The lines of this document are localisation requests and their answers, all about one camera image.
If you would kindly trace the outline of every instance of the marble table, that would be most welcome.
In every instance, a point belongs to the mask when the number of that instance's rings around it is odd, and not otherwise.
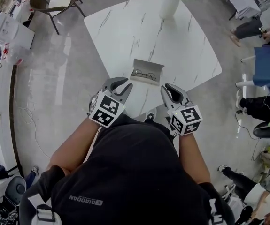
[[[160,85],[172,83],[189,91],[222,69],[184,3],[180,2],[173,19],[162,20],[159,11],[163,1],[126,1],[92,14],[84,22],[109,77],[130,78],[134,59],[140,59],[165,66]],[[161,86],[129,81],[133,89],[125,105],[130,117],[163,104]]]

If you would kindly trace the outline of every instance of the brown chair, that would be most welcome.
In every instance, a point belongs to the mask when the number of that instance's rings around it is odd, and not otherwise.
[[[53,18],[56,16],[51,16],[50,12],[59,12],[58,14],[61,14],[63,12],[65,12],[68,8],[72,7],[72,8],[77,8],[80,13],[86,17],[83,13],[83,11],[80,9],[80,7],[76,4],[77,0],[71,0],[70,4],[67,7],[53,7],[53,8],[46,8],[47,4],[49,4],[49,2],[47,2],[46,0],[30,0],[30,6],[34,11],[39,11],[42,13],[45,13],[47,15],[49,15],[51,22],[56,30],[56,33],[59,35],[59,31],[55,26],[55,23],[53,21]]]

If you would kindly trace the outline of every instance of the foot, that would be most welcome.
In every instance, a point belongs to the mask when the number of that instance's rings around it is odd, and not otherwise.
[[[241,43],[239,41],[239,39],[235,36],[235,35],[231,35],[230,39],[233,41],[233,43],[237,46],[237,47],[241,47]]]
[[[148,112],[146,113],[146,118],[145,118],[145,120],[149,119],[149,120],[154,121],[155,118],[156,118],[156,116],[157,116],[157,108],[154,108],[154,109],[152,109],[152,110],[150,110],[150,111],[148,111]]]
[[[219,166],[218,167],[218,171],[220,171],[220,172],[222,172],[224,169],[226,169],[226,168],[230,168],[230,167],[228,167],[228,166],[225,166],[225,165],[221,165],[221,166]]]
[[[36,176],[39,175],[39,168],[37,166],[34,166],[31,171],[34,172]]]
[[[236,104],[235,106],[240,109],[243,110],[243,107],[240,106],[240,101],[242,100],[242,90],[238,89],[238,91],[236,92]]]

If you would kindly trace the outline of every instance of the glossy floor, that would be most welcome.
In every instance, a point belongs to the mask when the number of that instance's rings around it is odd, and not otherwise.
[[[127,0],[82,1],[81,9],[90,15]],[[228,20],[234,8],[225,0],[185,0],[185,4],[206,34],[223,70],[189,91],[204,119],[195,137],[212,181],[221,189],[229,180],[216,171],[219,165],[230,165],[250,177],[257,169],[257,163],[250,161],[256,141],[235,120],[235,82],[242,77],[251,79],[253,63],[242,64],[240,59],[252,55],[253,47],[262,41],[257,37],[244,39],[241,48],[232,43],[229,29],[243,21]],[[86,118],[90,97],[108,78],[77,9],[71,8],[55,18],[60,35],[45,14],[37,13],[34,22],[37,28],[32,56],[19,67],[15,85],[15,135],[25,173],[33,165],[38,165],[41,171],[46,168],[49,158],[44,153],[51,156]],[[266,93],[248,88],[247,96],[254,97],[259,92]],[[32,112],[36,128],[27,115],[29,112],[20,107]],[[164,106],[158,109],[156,121],[164,124]],[[238,118],[250,130],[259,123],[248,116],[238,115]],[[260,140],[255,154],[267,143],[270,140]]]

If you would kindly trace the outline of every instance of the black t-shirt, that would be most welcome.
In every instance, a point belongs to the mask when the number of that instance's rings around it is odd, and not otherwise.
[[[68,176],[58,166],[42,173],[23,196],[22,225],[35,215],[27,198],[37,193],[45,202],[51,198],[64,225],[234,224],[230,207],[213,185],[197,185],[168,137],[147,124],[104,130],[89,159]]]

